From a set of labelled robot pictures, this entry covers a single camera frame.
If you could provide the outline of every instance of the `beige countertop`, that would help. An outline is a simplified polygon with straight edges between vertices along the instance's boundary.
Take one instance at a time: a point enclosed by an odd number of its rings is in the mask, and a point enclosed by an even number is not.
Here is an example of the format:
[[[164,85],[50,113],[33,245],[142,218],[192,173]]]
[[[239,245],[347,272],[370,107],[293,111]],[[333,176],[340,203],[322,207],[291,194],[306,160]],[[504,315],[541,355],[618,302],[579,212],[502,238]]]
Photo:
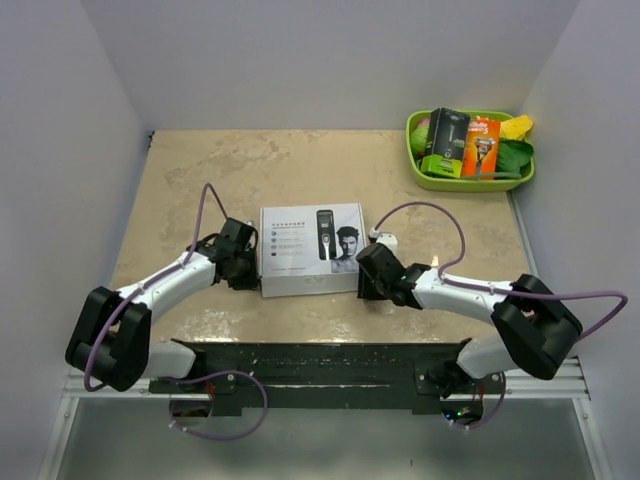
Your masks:
[[[450,271],[515,280],[527,271],[504,193],[421,189],[407,165],[403,131],[158,131],[149,150],[112,286],[134,283],[174,261],[191,242],[200,191],[217,189],[230,216],[259,220],[263,206],[360,202],[371,228],[394,206],[429,200],[449,209],[467,237],[465,260]],[[210,197],[201,237],[223,217]],[[433,209],[396,213],[383,230],[396,234],[405,264],[454,258],[460,242]],[[226,284],[198,292],[160,319],[154,340],[241,342],[454,342],[493,328],[442,311],[417,311],[354,293],[263,299]]]

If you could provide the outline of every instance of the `white box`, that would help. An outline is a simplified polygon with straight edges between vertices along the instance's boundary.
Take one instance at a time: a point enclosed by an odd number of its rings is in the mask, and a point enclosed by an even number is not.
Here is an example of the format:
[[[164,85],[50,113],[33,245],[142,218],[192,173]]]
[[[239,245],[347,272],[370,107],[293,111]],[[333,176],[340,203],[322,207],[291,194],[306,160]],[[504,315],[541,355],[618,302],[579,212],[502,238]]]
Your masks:
[[[358,289],[365,245],[359,203],[265,207],[260,215],[262,296]]]

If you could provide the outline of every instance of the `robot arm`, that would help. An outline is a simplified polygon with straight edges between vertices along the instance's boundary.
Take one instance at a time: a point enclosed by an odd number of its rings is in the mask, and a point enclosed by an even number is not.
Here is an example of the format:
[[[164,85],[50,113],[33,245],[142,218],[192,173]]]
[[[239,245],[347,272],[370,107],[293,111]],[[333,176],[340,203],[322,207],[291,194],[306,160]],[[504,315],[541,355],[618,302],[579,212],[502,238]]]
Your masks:
[[[67,347],[67,363],[86,369],[98,334],[115,309],[133,294],[116,318],[117,331],[109,331],[95,347],[91,375],[118,391],[131,388],[140,378],[185,377],[195,353],[173,341],[150,345],[151,326],[188,296],[221,280],[234,290],[257,288],[254,236],[257,240],[254,227],[229,218],[219,234],[200,240],[194,249],[141,282],[118,290],[98,287],[91,291]]]
[[[447,310],[490,323],[498,330],[491,337],[462,342],[455,358],[428,372],[432,381],[446,387],[445,391],[516,368],[549,380],[580,338],[582,325],[561,302],[494,292],[498,289],[550,294],[536,277],[522,275],[516,282],[486,282],[447,274],[449,281],[484,286],[488,291],[461,288],[443,282],[437,269],[429,265],[405,268],[394,254],[395,245],[395,237],[382,235],[356,257],[362,270],[360,298],[389,299],[398,306],[419,310]]]

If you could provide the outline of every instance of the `green tray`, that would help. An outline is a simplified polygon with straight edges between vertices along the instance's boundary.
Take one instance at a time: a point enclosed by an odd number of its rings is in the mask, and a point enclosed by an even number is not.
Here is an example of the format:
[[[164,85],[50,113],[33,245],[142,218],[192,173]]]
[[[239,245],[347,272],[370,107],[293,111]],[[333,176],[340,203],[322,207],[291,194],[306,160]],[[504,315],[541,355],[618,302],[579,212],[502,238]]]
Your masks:
[[[475,118],[476,116],[490,118],[492,120],[508,120],[513,118],[508,113],[502,112],[489,112],[485,110],[458,110],[459,112],[468,113],[471,115],[471,118]],[[531,162],[524,168],[522,178],[514,179],[504,179],[504,180],[461,180],[461,179],[453,179],[453,178],[436,178],[429,177],[423,174],[418,167],[416,166],[416,162],[413,160],[413,155],[411,154],[411,145],[409,143],[409,135],[413,132],[422,120],[431,116],[431,110],[423,110],[420,112],[415,112],[413,115],[409,117],[407,120],[407,152],[409,154],[409,164],[411,165],[411,171],[413,172],[413,177],[416,179],[418,185],[427,190],[437,190],[440,192],[506,192],[507,190],[511,190],[512,188],[517,187],[518,185],[528,182],[533,177],[535,172],[535,165],[533,158],[531,158]]]

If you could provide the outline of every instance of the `green leaf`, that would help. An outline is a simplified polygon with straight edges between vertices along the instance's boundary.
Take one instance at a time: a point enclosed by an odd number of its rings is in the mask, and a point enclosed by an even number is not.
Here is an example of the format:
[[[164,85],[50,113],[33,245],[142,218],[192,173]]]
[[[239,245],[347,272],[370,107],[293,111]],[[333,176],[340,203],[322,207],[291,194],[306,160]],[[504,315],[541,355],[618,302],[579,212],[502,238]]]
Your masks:
[[[497,172],[521,173],[533,157],[533,145],[522,140],[501,138],[498,144]]]

